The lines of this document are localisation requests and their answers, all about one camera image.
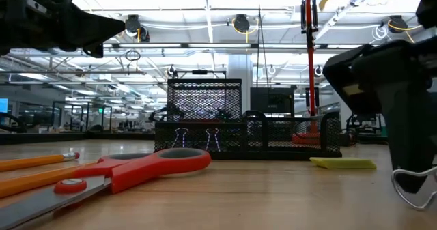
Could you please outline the orange pencil with eraser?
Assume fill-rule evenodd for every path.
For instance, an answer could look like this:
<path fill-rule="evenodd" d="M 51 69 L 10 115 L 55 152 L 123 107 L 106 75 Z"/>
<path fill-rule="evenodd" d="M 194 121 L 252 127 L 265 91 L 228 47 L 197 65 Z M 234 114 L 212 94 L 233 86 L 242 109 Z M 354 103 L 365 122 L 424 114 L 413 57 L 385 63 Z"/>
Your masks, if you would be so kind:
<path fill-rule="evenodd" d="M 57 183 L 63 179 L 73 178 L 74 172 L 83 167 L 88 167 L 96 162 L 88 162 L 74 167 L 67 167 L 62 169 L 55 169 L 52 171 L 45 171 L 33 175 L 26 175 L 22 177 L 15 177 L 0 181 L 0 199 L 11 195 L 16 195 L 28 190 L 40 188 L 50 184 Z"/>
<path fill-rule="evenodd" d="M 37 167 L 46 164 L 55 164 L 76 160 L 80 157 L 78 152 L 68 152 L 64 154 L 55 154 L 50 156 L 38 156 L 33 158 L 21 158 L 15 160 L 0 160 L 0 172 L 14 171 L 18 169 L 26 169 L 29 167 Z"/>

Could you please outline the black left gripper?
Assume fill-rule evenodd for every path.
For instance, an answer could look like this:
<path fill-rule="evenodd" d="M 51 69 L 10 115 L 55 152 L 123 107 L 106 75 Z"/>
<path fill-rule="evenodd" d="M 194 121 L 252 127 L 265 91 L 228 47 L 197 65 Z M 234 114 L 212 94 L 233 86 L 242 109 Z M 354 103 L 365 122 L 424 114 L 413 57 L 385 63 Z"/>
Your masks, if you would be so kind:
<path fill-rule="evenodd" d="M 124 22 L 78 10 L 72 0 L 0 0 L 0 55 L 13 48 L 82 48 L 103 58 L 103 43 L 123 30 Z"/>

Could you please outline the black binder clip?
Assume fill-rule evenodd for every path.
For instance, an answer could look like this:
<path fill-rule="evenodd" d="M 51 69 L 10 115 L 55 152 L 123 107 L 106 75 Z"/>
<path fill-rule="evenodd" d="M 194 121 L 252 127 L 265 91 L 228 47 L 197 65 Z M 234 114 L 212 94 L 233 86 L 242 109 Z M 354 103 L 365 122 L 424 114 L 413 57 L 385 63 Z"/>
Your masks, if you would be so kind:
<path fill-rule="evenodd" d="M 414 172 L 414 171 L 409 171 L 409 170 L 405 170 L 405 169 L 396 169 L 392 172 L 391 175 L 391 183 L 394 187 L 395 192 L 401 197 L 401 199 L 407 203 L 411 208 L 418 210 L 418 211 L 424 211 L 427 210 L 431 204 L 437 199 L 437 191 L 434 191 L 429 198 L 427 199 L 427 201 L 423 204 L 423 205 L 416 205 L 413 202 L 411 202 L 402 192 L 401 192 L 401 188 L 399 183 L 396 181 L 396 176 L 397 175 L 410 175 L 413 177 L 427 177 L 429 175 L 433 175 L 434 176 L 434 180 L 437 182 L 437 166 L 432 167 L 426 171 L 422 171 L 422 172 Z"/>
<path fill-rule="evenodd" d="M 176 128 L 175 129 L 175 139 L 172 144 L 172 148 L 175 147 L 185 147 L 186 139 L 185 136 L 188 133 L 188 128 Z"/>
<path fill-rule="evenodd" d="M 218 142 L 218 138 L 217 135 L 220 132 L 220 130 L 218 128 L 213 128 L 213 129 L 206 129 L 206 134 L 207 134 L 207 141 L 206 141 L 206 148 L 205 150 L 208 150 L 210 147 L 210 141 L 214 141 L 215 145 L 216 145 L 216 150 L 219 152 L 220 146 L 219 146 L 219 142 Z"/>

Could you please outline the red desk lamp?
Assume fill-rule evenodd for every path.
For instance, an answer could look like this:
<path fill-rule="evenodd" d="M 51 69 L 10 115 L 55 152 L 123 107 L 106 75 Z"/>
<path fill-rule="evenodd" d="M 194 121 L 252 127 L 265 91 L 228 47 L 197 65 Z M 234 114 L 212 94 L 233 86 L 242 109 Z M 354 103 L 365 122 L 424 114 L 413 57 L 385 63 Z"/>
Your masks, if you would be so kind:
<path fill-rule="evenodd" d="M 308 72 L 309 72 L 309 87 L 305 89 L 305 98 L 307 110 L 311 117 L 316 114 L 316 94 L 314 83 L 314 63 L 313 54 L 314 33 L 318 31 L 318 9 L 316 0 L 301 0 L 301 33 L 306 35 L 307 56 L 308 56 Z M 293 141 L 299 145 L 319 145 L 320 132 L 318 131 L 318 122 L 314 119 L 309 121 L 308 131 L 298 132 L 293 136 Z"/>

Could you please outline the black mesh desk organizer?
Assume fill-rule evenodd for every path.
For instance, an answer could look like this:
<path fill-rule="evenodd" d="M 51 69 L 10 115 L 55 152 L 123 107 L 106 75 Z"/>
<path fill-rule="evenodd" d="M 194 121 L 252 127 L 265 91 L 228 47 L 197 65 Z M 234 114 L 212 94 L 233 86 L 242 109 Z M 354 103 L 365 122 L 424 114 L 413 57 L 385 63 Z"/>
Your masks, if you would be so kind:
<path fill-rule="evenodd" d="M 206 129 L 218 128 L 220 151 L 210 141 L 207 152 L 215 160 L 309 160 L 339 158 L 339 115 L 330 112 L 314 117 L 289 113 L 261 113 L 242 109 L 239 79 L 170 79 L 166 118 L 155 124 L 154 149 L 172 148 L 176 128 L 188 128 L 185 147 L 206 148 Z M 298 132 L 308 131 L 309 121 L 318 122 L 319 145 L 299 145 Z"/>

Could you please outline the black background equipment stand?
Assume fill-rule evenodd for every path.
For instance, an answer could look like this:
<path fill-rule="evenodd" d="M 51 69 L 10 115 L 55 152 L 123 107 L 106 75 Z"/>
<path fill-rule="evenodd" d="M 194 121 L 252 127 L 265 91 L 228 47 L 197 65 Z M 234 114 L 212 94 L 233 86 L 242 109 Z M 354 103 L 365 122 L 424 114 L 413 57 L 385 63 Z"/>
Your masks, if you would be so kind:
<path fill-rule="evenodd" d="M 346 119 L 346 132 L 359 135 L 382 135 L 381 114 L 352 114 Z"/>

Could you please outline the red handled scissors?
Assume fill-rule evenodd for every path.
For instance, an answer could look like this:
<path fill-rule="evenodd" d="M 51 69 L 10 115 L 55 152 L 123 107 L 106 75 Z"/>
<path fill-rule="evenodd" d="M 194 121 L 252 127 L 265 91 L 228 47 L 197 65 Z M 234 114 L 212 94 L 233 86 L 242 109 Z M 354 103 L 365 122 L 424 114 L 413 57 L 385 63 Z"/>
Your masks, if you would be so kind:
<path fill-rule="evenodd" d="M 0 230 L 13 229 L 106 188 L 115 194 L 162 175 L 199 171 L 211 160 L 207 151 L 191 148 L 104 156 L 95 164 L 73 171 L 66 179 L 56 179 L 50 187 L 0 208 Z"/>

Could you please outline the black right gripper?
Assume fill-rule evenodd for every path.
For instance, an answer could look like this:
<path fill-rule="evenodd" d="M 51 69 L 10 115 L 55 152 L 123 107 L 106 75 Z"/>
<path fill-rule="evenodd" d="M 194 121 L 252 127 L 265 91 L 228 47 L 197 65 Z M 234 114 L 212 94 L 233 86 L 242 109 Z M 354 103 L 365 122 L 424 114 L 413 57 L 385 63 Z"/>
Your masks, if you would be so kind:
<path fill-rule="evenodd" d="M 323 75 L 353 113 L 382 113 L 393 169 L 424 172 L 437 154 L 437 36 L 365 44 L 331 57 Z"/>

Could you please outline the yellow sticky note pad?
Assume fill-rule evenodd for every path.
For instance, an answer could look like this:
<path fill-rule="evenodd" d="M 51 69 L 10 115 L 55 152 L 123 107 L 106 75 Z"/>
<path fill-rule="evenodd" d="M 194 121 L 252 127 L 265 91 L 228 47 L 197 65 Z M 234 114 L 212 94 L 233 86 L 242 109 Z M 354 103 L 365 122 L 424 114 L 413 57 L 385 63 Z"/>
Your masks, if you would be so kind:
<path fill-rule="evenodd" d="M 370 159 L 311 157 L 310 161 L 325 169 L 377 169 Z"/>

